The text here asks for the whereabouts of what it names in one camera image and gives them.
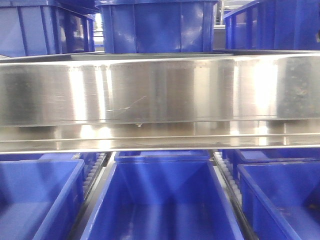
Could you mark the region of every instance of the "metal rail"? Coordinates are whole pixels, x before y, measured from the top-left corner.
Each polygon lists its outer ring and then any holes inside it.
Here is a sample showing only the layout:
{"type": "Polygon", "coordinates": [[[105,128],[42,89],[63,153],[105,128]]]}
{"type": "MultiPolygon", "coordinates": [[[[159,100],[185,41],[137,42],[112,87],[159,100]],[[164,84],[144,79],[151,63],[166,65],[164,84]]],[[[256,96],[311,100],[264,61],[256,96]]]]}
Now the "metal rail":
{"type": "Polygon", "coordinates": [[[320,53],[227,53],[0,60],[0,152],[319,146],[320,53]]]}

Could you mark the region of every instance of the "blue plastic bin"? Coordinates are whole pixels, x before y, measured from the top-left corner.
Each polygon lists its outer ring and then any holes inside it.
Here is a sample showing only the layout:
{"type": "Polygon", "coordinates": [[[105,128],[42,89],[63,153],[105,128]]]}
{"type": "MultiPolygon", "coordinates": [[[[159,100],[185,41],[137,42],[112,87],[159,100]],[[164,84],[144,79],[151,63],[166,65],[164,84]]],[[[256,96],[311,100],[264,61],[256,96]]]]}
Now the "blue plastic bin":
{"type": "Polygon", "coordinates": [[[98,0],[106,53],[210,52],[218,0],[98,0]]]}
{"type": "Polygon", "coordinates": [[[242,210],[260,240],[320,238],[320,162],[238,169],[242,210]]]}
{"type": "Polygon", "coordinates": [[[116,162],[207,161],[209,158],[207,150],[119,151],[114,156],[116,162]]]}
{"type": "Polygon", "coordinates": [[[228,149],[226,166],[236,183],[239,183],[239,164],[273,162],[309,162],[320,160],[320,148],[228,149]]]}
{"type": "Polygon", "coordinates": [[[320,50],[319,0],[256,0],[224,16],[227,49],[320,50]]]}
{"type": "Polygon", "coordinates": [[[55,0],[0,0],[0,55],[92,52],[94,20],[55,0]]]}
{"type": "Polygon", "coordinates": [[[0,239],[64,240],[84,201],[82,160],[0,162],[0,239]]]}
{"type": "Polygon", "coordinates": [[[84,160],[83,180],[86,180],[91,169],[95,165],[99,152],[68,152],[68,153],[36,153],[36,154],[0,154],[0,161],[20,161],[20,160],[84,160]]]}
{"type": "Polygon", "coordinates": [[[81,240],[243,240],[208,157],[147,156],[113,164],[81,240]]]}

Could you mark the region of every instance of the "bin rim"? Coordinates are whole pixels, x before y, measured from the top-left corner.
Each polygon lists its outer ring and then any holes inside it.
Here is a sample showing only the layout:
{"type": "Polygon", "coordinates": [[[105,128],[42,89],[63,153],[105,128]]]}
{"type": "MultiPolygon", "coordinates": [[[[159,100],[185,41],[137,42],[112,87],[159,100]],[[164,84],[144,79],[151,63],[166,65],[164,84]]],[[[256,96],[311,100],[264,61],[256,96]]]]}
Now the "bin rim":
{"type": "Polygon", "coordinates": [[[136,5],[136,4],[174,4],[174,3],[197,3],[209,2],[218,3],[220,0],[96,0],[95,6],[102,7],[108,5],[136,5]]]}
{"type": "Polygon", "coordinates": [[[260,3],[264,3],[268,0],[255,0],[255,1],[252,1],[252,2],[249,2],[235,10],[232,10],[231,12],[228,12],[226,15],[223,16],[223,19],[226,19],[226,18],[229,18],[230,16],[236,14],[236,13],[242,13],[242,12],[245,12],[248,8],[254,6],[254,5],[257,5],[257,4],[260,4],[260,3]]]}
{"type": "Polygon", "coordinates": [[[74,12],[79,15],[88,17],[89,14],[94,14],[98,12],[98,9],[91,9],[82,6],[75,6],[72,4],[66,4],[59,2],[57,0],[0,0],[0,8],[5,7],[58,7],[61,9],[74,12]]]}

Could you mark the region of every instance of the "scratch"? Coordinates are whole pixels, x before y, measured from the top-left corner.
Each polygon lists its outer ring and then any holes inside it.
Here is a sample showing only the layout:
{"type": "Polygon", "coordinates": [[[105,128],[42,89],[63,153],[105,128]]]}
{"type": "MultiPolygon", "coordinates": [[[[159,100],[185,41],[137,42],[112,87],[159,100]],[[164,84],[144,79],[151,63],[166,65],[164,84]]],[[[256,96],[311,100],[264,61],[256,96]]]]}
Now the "scratch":
{"type": "Polygon", "coordinates": [[[134,101],[130,106],[127,106],[127,107],[122,107],[122,108],[117,108],[117,109],[110,109],[110,110],[106,110],[106,112],[114,112],[114,111],[121,111],[121,110],[124,110],[122,111],[121,113],[118,114],[118,116],[120,114],[123,114],[125,111],[127,111],[128,109],[130,109],[133,105],[135,105],[137,102],[145,99],[147,96],[143,96],[141,98],[139,98],[138,100],[134,101]]]}

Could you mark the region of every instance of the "stainless steel shelf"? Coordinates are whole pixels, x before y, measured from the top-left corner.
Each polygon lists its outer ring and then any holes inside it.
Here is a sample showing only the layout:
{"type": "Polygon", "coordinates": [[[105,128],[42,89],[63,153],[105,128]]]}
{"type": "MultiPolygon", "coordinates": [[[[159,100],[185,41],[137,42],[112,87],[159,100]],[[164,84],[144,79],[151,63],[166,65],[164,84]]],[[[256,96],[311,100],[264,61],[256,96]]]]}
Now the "stainless steel shelf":
{"type": "Polygon", "coordinates": [[[0,152],[320,146],[320,53],[225,52],[0,60],[0,152]]]}

